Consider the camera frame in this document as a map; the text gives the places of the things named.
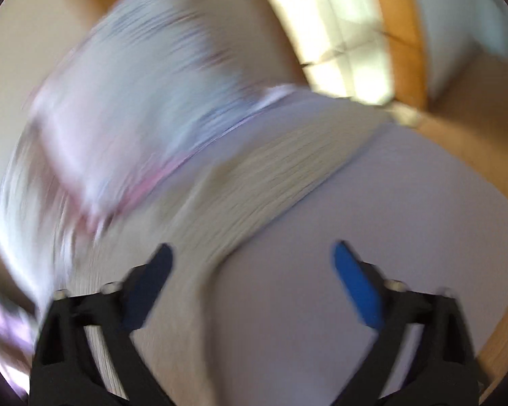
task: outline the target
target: dark blue gripper pad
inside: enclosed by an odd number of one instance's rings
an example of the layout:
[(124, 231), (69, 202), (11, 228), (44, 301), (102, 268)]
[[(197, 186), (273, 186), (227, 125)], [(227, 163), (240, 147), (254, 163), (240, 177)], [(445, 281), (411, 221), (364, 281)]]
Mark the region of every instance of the dark blue gripper pad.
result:
[(333, 258), (337, 273), (363, 323), (375, 330), (381, 330), (384, 325), (382, 297), (361, 269), (361, 260), (356, 259), (344, 242), (337, 243)]
[(130, 272), (122, 290), (122, 327), (128, 332), (143, 327), (172, 267), (173, 251), (162, 244), (148, 263)]

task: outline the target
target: blue gripper pad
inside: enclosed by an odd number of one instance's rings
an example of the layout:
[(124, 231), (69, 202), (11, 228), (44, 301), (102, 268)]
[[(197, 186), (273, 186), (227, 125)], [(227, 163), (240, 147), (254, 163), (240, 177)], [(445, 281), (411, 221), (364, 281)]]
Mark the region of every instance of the blue gripper pad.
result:
[(375, 330), (381, 330), (384, 325), (382, 296), (363, 272), (360, 260), (356, 259), (344, 242), (335, 246), (333, 258), (337, 273), (363, 323)]

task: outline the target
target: window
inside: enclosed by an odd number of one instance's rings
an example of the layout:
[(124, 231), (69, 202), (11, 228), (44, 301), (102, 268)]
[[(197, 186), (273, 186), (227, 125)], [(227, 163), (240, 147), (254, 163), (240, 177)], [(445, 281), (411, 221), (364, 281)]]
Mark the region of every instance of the window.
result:
[(269, 0), (313, 90), (367, 104), (393, 98), (378, 0)]

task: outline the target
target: wooden surface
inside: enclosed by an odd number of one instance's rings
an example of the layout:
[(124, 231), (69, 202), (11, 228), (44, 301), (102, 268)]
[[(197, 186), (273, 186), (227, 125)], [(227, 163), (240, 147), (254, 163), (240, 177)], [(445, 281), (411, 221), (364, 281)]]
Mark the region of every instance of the wooden surface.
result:
[(378, 0), (388, 36), (395, 98), (427, 107), (427, 56), (416, 0)]
[[(418, 132), (471, 166), (508, 198), (508, 63), (481, 54), (431, 111)], [(508, 372), (508, 309), (481, 349), (480, 359), (494, 377), (488, 394)]]

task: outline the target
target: pink and white package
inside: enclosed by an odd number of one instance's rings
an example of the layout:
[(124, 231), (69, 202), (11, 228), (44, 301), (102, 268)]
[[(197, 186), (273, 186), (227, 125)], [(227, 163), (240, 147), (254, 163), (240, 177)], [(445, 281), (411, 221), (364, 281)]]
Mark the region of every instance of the pink and white package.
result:
[(203, 0), (120, 0), (31, 104), (47, 155), (89, 225), (135, 206), (257, 111), (263, 86)]

